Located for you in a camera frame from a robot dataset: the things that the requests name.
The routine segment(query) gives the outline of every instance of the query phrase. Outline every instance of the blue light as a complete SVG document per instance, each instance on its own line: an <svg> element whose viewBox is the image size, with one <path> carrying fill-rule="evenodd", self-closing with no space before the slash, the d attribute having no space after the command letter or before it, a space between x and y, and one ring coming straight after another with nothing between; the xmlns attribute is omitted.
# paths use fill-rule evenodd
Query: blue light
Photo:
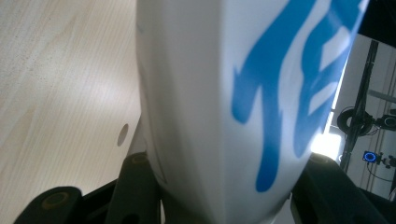
<svg viewBox="0 0 396 224"><path fill-rule="evenodd" d="M376 155L373 152L366 152L364 154L364 159L373 162L376 160Z"/></svg>

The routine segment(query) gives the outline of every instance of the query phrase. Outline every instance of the light wood desk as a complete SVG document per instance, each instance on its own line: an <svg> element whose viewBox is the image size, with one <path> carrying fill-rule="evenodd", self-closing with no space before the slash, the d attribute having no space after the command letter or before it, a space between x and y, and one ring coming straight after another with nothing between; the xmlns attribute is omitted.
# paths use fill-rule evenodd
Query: light wood desk
<svg viewBox="0 0 396 224"><path fill-rule="evenodd" d="M134 9L0 0L0 223L47 189L118 177L140 116Z"/></svg>

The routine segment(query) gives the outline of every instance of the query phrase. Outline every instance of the black plastic part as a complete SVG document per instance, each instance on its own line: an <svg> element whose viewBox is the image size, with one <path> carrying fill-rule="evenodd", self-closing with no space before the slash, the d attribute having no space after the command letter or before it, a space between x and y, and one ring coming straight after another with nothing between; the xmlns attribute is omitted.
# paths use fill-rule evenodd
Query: black plastic part
<svg viewBox="0 0 396 224"><path fill-rule="evenodd" d="M389 159L390 159L389 165L393 166L393 167L396 167L396 158L394 158L392 156L389 156Z"/></svg>
<svg viewBox="0 0 396 224"><path fill-rule="evenodd" d="M335 161L315 153L292 191L292 202L294 219L302 223L388 223Z"/></svg>
<svg viewBox="0 0 396 224"><path fill-rule="evenodd" d="M85 195L81 211L83 213L83 223L99 224L105 223L107 209L109 207L117 180L114 180L99 189Z"/></svg>
<svg viewBox="0 0 396 224"><path fill-rule="evenodd" d="M384 115L375 121L375 125L381 129L396 131L396 116Z"/></svg>
<svg viewBox="0 0 396 224"><path fill-rule="evenodd" d="M106 223L161 223L160 188L145 152L127 157L108 209Z"/></svg>
<svg viewBox="0 0 396 224"><path fill-rule="evenodd" d="M47 190L33 199L15 221L22 223L79 223L81 191L73 187Z"/></svg>
<svg viewBox="0 0 396 224"><path fill-rule="evenodd" d="M367 190L361 189L361 192L370 200L375 208L384 216L389 223L396 223L396 202L388 201Z"/></svg>
<svg viewBox="0 0 396 224"><path fill-rule="evenodd" d="M340 116L338 116L337 118L338 128L346 134L348 134L350 130L350 127L347 125L347 121L352 117L353 109L348 109L341 113ZM364 112L362 120L357 120L357 123L361 126L359 136L364 136L372 129L374 120L371 115L369 115L367 112Z"/></svg>

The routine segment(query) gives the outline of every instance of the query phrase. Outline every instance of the black cable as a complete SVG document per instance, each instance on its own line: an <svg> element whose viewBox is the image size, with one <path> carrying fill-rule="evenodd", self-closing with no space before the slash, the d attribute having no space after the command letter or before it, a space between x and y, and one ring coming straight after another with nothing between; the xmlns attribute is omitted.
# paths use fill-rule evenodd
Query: black cable
<svg viewBox="0 0 396 224"><path fill-rule="evenodd" d="M376 129L374 131L367 133L366 135L375 135L379 130L379 127L377 127L377 126L375 126L375 127L376 127Z"/></svg>
<svg viewBox="0 0 396 224"><path fill-rule="evenodd" d="M345 107L345 108L341 111L340 114L344 113L346 110L348 110L348 109L350 109L350 108L353 108L353 106L347 106L347 107Z"/></svg>
<svg viewBox="0 0 396 224"><path fill-rule="evenodd" d="M393 180L387 180L387 179L381 178L381 177L376 176L375 174L373 174L373 173L371 172L371 170L369 169L369 162L367 162L367 170L370 172L370 175L373 175L374 177L376 177L376 178L378 178L378 179L385 180L385 181L388 181L388 182L392 182L392 181L393 181Z"/></svg>

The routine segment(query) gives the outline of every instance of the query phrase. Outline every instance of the bright light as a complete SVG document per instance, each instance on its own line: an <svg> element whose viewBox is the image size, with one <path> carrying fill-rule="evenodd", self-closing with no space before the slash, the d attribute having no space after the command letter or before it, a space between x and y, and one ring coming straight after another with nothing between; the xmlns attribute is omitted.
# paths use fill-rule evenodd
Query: bright light
<svg viewBox="0 0 396 224"><path fill-rule="evenodd" d="M335 161L341 145L341 136L333 133L318 134L311 145L311 151L330 157Z"/></svg>
<svg viewBox="0 0 396 224"><path fill-rule="evenodd" d="M347 67L347 59L346 59L346 63L344 64L343 72L341 73L340 81L338 82L337 91L335 91L334 101L332 101L332 109L335 109L335 106L337 105L338 95L340 94L341 85L343 84L346 67Z"/></svg>

